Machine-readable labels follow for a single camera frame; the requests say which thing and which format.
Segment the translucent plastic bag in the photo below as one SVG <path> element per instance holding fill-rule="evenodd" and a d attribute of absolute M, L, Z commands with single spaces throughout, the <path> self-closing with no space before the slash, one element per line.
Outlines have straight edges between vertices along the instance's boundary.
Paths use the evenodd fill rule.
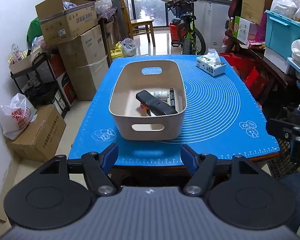
<path fill-rule="evenodd" d="M 131 57 L 136 54 L 136 42 L 131 38 L 125 38 L 122 42 L 122 51 L 125 57 Z"/>

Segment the wooden chair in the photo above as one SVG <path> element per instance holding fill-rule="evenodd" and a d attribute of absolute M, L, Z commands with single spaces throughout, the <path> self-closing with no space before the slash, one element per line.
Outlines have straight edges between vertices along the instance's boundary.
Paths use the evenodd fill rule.
<path fill-rule="evenodd" d="M 119 2 L 127 26 L 128 37 L 134 39 L 134 36 L 146 34 L 148 42 L 152 40 L 152 44 L 153 46 L 155 46 L 153 20 L 142 20 L 142 19 L 131 20 L 125 1 L 119 0 Z"/>

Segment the white tissue pack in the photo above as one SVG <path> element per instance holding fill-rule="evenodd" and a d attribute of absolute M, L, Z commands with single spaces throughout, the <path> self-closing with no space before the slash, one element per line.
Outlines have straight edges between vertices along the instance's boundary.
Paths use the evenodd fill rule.
<path fill-rule="evenodd" d="M 197 57 L 196 66 L 213 77 L 224 74 L 226 69 L 215 49 L 208 49 L 207 54 Z"/>

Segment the black marker pen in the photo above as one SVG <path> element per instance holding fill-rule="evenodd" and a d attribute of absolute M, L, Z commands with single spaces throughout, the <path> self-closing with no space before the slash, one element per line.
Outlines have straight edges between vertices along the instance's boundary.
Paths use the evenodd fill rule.
<path fill-rule="evenodd" d="M 175 96 L 174 96 L 174 89 L 170 88 L 170 106 L 173 109 L 174 113 L 176 113 L 175 109 Z"/>

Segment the green black bicycle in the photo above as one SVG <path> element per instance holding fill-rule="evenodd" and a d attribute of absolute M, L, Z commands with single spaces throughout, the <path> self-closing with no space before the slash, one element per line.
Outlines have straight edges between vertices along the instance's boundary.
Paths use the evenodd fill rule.
<path fill-rule="evenodd" d="M 183 55 L 203 55 L 206 43 L 195 27 L 194 2 L 198 0 L 160 0 L 175 16 L 169 24 L 171 46 L 180 47 Z"/>

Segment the floor cardboard box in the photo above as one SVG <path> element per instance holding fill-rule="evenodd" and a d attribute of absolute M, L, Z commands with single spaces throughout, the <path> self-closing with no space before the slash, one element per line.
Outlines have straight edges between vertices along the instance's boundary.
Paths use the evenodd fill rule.
<path fill-rule="evenodd" d="M 8 148 L 23 159 L 46 162 L 55 156 L 66 123 L 55 105 L 41 106 L 33 121 Z"/>

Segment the yellow detergent jug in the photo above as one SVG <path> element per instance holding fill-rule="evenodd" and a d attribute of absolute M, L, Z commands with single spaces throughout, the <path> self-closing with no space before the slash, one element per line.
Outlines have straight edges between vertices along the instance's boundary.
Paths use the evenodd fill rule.
<path fill-rule="evenodd" d="M 125 56 L 122 47 L 123 45 L 121 42 L 117 42 L 117 44 L 115 44 L 114 50 L 110 51 L 110 57 L 112 60 Z"/>

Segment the beige plastic storage bin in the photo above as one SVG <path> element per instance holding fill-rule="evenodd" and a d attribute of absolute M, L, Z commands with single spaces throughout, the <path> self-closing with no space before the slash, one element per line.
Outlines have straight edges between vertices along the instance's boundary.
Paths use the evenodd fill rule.
<path fill-rule="evenodd" d="M 176 62 L 146 60 L 126 64 L 115 83 L 109 111 L 127 140 L 172 140 L 182 130 L 187 108 Z"/>

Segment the black metal shelf rack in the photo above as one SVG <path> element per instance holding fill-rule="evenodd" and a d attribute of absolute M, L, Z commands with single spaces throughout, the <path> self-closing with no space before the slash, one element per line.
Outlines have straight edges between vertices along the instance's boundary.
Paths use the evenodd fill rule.
<path fill-rule="evenodd" d="M 47 53 L 39 53 L 30 67 L 17 73 L 10 73 L 19 92 L 35 106 L 54 105 L 62 117 L 70 110 L 65 96 L 53 72 Z"/>

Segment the black remote control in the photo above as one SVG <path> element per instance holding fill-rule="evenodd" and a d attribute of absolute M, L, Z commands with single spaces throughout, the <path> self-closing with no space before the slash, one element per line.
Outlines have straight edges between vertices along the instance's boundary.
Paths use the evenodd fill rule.
<path fill-rule="evenodd" d="M 136 99 L 143 105 L 147 106 L 148 109 L 156 116 L 172 115 L 178 113 L 174 113 L 173 109 L 168 103 L 157 99 L 146 90 L 138 92 L 136 94 Z"/>

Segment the large stacked cardboard box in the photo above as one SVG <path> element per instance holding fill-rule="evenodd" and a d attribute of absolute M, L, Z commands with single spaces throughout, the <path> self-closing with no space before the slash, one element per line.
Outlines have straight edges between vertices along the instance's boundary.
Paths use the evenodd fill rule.
<path fill-rule="evenodd" d="M 91 101 L 109 69 L 100 26 L 58 49 L 78 100 Z"/>

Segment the white chest freezer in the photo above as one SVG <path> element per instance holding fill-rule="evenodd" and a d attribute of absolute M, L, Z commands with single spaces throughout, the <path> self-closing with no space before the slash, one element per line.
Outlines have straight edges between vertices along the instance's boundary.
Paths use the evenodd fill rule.
<path fill-rule="evenodd" d="M 229 0 L 198 0 L 194 3 L 194 14 L 196 16 L 195 26 L 203 35 L 207 49 L 215 49 L 223 53 L 225 25 L 230 7 Z"/>

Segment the white pill bottle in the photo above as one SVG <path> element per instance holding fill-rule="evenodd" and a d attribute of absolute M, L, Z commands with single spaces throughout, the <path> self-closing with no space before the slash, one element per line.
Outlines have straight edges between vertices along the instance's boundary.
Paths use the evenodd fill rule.
<path fill-rule="evenodd" d="M 164 102 L 168 102 L 168 98 L 170 96 L 169 92 L 167 91 L 155 91 L 155 92 L 150 92 L 150 94 Z"/>

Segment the purple orange toy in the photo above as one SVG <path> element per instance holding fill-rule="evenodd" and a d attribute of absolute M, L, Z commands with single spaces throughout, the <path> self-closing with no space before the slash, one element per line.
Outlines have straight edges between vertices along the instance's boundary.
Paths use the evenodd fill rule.
<path fill-rule="evenodd" d="M 148 110 L 148 107 L 145 106 L 145 105 L 143 105 L 142 103 L 140 103 L 140 107 L 141 107 L 142 109 Z"/>

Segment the top open cardboard box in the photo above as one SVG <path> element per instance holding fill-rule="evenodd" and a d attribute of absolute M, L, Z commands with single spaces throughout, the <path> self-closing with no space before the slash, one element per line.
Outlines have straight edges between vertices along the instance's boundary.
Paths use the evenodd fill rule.
<path fill-rule="evenodd" d="M 95 0 L 45 0 L 36 12 L 48 46 L 72 41 L 97 25 Z"/>

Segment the white red plastic bag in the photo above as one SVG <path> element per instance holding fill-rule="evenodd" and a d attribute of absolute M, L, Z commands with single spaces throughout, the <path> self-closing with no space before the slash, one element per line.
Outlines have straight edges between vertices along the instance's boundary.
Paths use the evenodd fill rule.
<path fill-rule="evenodd" d="M 24 94 L 17 93 L 9 100 L 0 89 L 0 124 L 6 138 L 15 140 L 36 114 L 37 109 Z"/>

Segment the teal plastic storage crate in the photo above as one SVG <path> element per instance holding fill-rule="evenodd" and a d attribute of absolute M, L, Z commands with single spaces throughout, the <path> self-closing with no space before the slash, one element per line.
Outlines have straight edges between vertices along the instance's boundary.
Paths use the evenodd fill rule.
<path fill-rule="evenodd" d="M 265 45 L 284 59 L 291 57 L 292 42 L 300 38 L 300 22 L 270 10 L 267 15 Z"/>

